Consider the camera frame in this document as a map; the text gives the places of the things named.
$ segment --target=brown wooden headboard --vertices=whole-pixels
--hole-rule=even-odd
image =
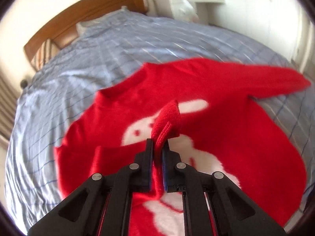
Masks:
[[[78,37],[76,23],[88,21],[127,6],[130,11],[145,14],[147,0],[81,0],[48,21],[24,46],[29,61],[41,44],[50,38],[62,49]]]

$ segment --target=mattress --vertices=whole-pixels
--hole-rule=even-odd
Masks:
[[[214,26],[121,11],[88,28],[35,74],[18,100],[5,190],[9,212],[22,232],[61,201],[53,148],[90,106],[96,91],[121,82],[144,62],[191,57],[293,67],[266,46]],[[302,92],[257,102],[304,160],[307,185],[296,215],[301,214],[315,181],[314,84]]]

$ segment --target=white pillow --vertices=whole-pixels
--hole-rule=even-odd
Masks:
[[[119,12],[126,11],[126,10],[128,10],[127,6],[122,6],[120,10],[107,13],[107,14],[105,14],[104,16],[99,17],[99,18],[96,18],[96,19],[94,19],[94,20],[78,22],[78,23],[76,24],[77,32],[78,32],[79,36],[81,36],[81,35],[83,35],[83,33],[84,33],[89,27],[94,26],[94,25],[97,25],[97,24],[101,23],[102,21],[105,21],[109,16],[115,15],[115,14],[117,14],[117,13],[119,13]]]

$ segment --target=metal pin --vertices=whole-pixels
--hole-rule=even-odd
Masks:
[[[97,180],[100,180],[102,178],[102,174],[100,173],[95,173],[92,175],[92,179],[97,181]]]
[[[224,177],[224,174],[219,172],[219,171],[217,171],[216,173],[214,173],[214,176],[217,179],[222,179]]]
[[[183,162],[179,162],[176,164],[176,167],[178,167],[179,169],[184,169],[186,167],[186,164]]]
[[[139,168],[139,164],[138,163],[131,163],[129,165],[129,168],[132,170],[136,170],[137,168]]]

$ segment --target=white plastic bag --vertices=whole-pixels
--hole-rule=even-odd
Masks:
[[[194,7],[189,3],[188,0],[182,0],[182,4],[179,8],[180,18],[185,22],[199,23],[199,17]]]

